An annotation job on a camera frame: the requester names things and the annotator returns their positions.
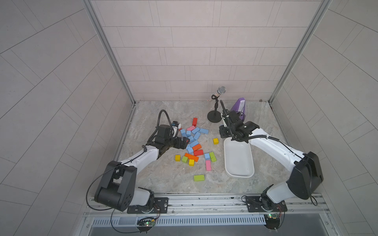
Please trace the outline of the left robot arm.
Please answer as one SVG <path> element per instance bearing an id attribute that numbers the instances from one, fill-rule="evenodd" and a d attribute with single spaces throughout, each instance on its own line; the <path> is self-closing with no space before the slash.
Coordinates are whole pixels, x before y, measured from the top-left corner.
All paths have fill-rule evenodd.
<path id="1" fill-rule="evenodd" d="M 189 138 L 179 137 L 178 133 L 179 127 L 173 125 L 165 110 L 160 110 L 156 129 L 142 146 L 142 150 L 121 162 L 110 161 L 103 174 L 96 178 L 99 184 L 94 201 L 107 206 L 104 211 L 115 209 L 123 212 L 128 208 L 136 208 L 145 213 L 153 210 L 161 213 L 160 206 L 155 203 L 154 192 L 137 188 L 136 178 L 144 168 L 158 160 L 170 148 L 187 148 Z"/>

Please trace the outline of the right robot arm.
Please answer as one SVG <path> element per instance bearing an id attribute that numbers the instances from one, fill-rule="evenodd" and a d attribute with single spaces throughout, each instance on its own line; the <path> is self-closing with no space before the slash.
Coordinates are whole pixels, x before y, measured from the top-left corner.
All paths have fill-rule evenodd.
<path id="1" fill-rule="evenodd" d="M 243 122 L 235 111 L 225 110 L 222 114 L 223 126 L 220 134 L 231 141 L 244 142 L 255 146 L 282 164 L 290 177 L 280 184 L 267 187 L 254 203 L 265 211 L 272 211 L 280 202 L 298 197 L 303 200 L 310 199 L 313 192 L 323 182 L 324 177 L 319 157 L 313 153 L 304 153 L 291 148 L 272 137 L 257 124 Z"/>

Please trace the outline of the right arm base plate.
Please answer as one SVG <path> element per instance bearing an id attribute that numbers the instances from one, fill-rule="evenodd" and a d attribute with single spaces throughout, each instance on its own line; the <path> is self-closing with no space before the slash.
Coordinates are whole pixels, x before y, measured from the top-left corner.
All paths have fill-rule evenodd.
<path id="1" fill-rule="evenodd" d="M 248 212 L 286 212 L 285 201 L 272 202 L 269 198 L 261 196 L 242 196 L 242 202 L 247 205 Z"/>

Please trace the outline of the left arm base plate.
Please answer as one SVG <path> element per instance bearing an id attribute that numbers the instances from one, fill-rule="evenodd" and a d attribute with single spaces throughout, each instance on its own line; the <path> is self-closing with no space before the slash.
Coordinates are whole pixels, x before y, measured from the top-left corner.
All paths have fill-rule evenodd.
<path id="1" fill-rule="evenodd" d="M 167 213 L 169 198 L 154 198 L 149 199 L 147 204 L 141 205 L 131 205 L 127 208 L 127 214 L 157 214 L 157 213 Z"/>

